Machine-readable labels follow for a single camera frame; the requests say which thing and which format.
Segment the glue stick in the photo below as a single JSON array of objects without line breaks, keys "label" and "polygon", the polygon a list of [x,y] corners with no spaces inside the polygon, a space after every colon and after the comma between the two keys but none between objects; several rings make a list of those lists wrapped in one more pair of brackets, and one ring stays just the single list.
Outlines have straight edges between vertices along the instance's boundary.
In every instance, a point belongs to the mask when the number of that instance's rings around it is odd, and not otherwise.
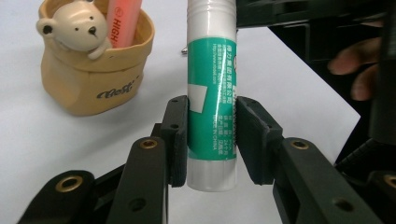
[{"label": "glue stick", "polygon": [[225,191],[236,185],[235,0],[189,0],[187,12],[187,184]]},{"label": "glue stick", "polygon": [[108,38],[114,49],[131,47],[142,0],[109,0]]}]

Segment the table surface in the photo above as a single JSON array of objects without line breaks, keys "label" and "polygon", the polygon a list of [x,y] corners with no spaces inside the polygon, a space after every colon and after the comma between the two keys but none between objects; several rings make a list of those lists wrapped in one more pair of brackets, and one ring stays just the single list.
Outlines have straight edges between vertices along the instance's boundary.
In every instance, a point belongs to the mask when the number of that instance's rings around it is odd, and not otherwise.
[{"label": "table surface", "polygon": [[[0,1],[0,220],[15,223],[44,184],[68,170],[99,177],[126,162],[132,143],[187,94],[187,1],[145,0],[156,34],[136,97],[75,117],[43,89],[35,29],[41,0]],[[359,115],[267,28],[238,32],[238,95],[259,101],[284,128],[334,161]],[[169,189],[170,223],[280,223],[272,186],[255,186],[238,159],[238,185],[222,193]]]}]

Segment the bear figurine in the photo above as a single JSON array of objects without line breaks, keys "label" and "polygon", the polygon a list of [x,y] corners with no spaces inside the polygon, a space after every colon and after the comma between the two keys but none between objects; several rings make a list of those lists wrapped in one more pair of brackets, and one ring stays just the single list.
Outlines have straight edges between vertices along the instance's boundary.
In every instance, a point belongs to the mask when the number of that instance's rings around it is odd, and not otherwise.
[{"label": "bear figurine", "polygon": [[106,18],[92,0],[66,4],[56,10],[51,19],[40,19],[36,28],[43,37],[53,38],[62,49],[88,52],[91,60],[112,48]]}]

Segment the human hand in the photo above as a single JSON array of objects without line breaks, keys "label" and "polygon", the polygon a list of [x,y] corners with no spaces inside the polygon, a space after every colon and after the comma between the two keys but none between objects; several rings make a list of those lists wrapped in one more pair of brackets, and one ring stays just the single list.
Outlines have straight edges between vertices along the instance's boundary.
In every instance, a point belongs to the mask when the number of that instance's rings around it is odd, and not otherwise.
[{"label": "human hand", "polygon": [[[370,23],[372,26],[382,26],[381,22]],[[328,68],[335,75],[353,73],[363,64],[376,63],[379,57],[381,38],[363,40],[346,49],[329,62]],[[369,100],[374,93],[375,74],[378,66],[374,64],[360,73],[352,84],[352,99],[358,101]]]}]

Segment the pencil holder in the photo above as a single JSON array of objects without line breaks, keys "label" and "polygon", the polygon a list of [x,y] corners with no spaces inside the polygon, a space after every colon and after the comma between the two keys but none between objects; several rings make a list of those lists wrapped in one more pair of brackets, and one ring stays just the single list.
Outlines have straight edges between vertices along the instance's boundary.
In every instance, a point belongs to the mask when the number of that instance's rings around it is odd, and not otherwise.
[{"label": "pencil holder", "polygon": [[[71,2],[45,0],[39,9],[40,19],[52,18],[58,8]],[[108,0],[96,0],[94,4],[106,16]],[[153,37],[154,25],[140,10],[134,44],[129,48],[107,49],[95,60],[87,52],[65,50],[53,38],[43,38],[44,89],[73,115],[94,115],[122,105],[136,95],[142,82]]]}]

